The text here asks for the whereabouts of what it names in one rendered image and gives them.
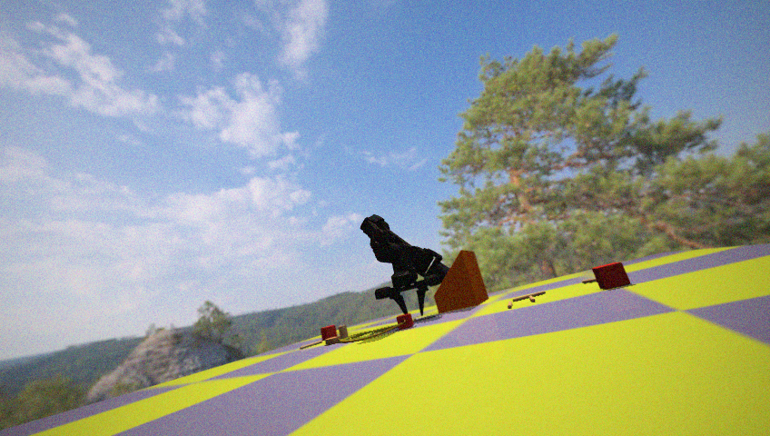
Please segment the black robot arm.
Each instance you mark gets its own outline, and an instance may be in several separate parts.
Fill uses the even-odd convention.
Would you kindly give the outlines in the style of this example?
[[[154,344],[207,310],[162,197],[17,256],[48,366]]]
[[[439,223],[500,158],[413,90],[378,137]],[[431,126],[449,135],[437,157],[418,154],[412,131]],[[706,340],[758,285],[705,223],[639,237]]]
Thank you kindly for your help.
[[[389,224],[384,220],[373,214],[364,219],[360,229],[370,237],[370,247],[379,262],[392,263],[393,266],[397,263],[411,261],[413,268],[406,266],[404,271],[400,271],[400,268],[394,269],[395,273],[391,276],[393,288],[410,286],[412,282],[417,281],[418,274],[422,277],[436,274],[442,283],[450,269],[441,263],[442,256],[431,249],[410,245],[392,232]],[[436,258],[433,261],[434,257]],[[431,263],[432,265],[430,265]]]

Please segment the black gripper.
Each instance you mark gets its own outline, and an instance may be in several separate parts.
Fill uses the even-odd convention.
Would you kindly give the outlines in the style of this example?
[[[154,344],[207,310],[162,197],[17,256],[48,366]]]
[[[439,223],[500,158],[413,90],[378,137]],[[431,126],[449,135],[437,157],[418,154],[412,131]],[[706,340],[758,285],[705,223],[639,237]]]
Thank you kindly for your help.
[[[411,261],[403,262],[403,263],[397,263],[397,264],[394,264],[392,267],[393,267],[393,271],[394,271],[395,268],[400,268],[400,271],[404,271],[404,270],[406,270],[406,266],[410,266],[410,268],[413,268],[412,264],[411,264]],[[431,287],[431,286],[435,286],[435,285],[439,285],[440,284],[439,277],[436,274],[432,274],[432,275],[424,277],[424,280],[422,280],[422,281],[412,282],[411,284],[413,284],[413,285],[408,286],[408,287],[402,287],[402,288],[399,287],[397,289],[390,288],[390,287],[383,287],[383,288],[377,289],[375,291],[376,300],[381,300],[381,299],[385,299],[385,298],[389,298],[390,297],[390,300],[394,300],[398,304],[398,306],[401,308],[401,310],[403,311],[403,313],[405,315],[405,314],[408,314],[408,311],[407,311],[407,308],[406,308],[403,296],[400,295],[400,293],[417,288],[418,289],[417,290],[417,295],[418,295],[419,306],[420,306],[420,314],[421,314],[421,316],[423,316],[425,293],[426,293],[426,291],[429,290],[428,286]]]

